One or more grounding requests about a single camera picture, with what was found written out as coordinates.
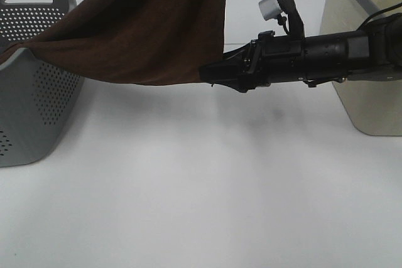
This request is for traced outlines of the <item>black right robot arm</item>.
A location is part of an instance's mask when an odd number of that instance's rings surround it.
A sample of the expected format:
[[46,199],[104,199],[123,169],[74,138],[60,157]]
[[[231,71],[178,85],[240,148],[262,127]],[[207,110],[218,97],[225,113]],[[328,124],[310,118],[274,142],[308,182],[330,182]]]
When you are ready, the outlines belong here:
[[240,93],[272,83],[303,82],[309,87],[350,81],[401,80],[401,14],[379,18],[355,31],[301,39],[259,34],[199,69],[202,82]]

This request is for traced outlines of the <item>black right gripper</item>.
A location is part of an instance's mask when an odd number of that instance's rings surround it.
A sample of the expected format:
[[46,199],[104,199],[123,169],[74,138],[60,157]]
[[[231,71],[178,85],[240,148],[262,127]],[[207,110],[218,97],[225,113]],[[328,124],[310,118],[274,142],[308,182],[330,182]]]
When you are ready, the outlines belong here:
[[201,66],[202,82],[223,85],[245,93],[272,83],[304,82],[307,79],[304,36],[258,34],[250,43],[225,52],[223,61]]

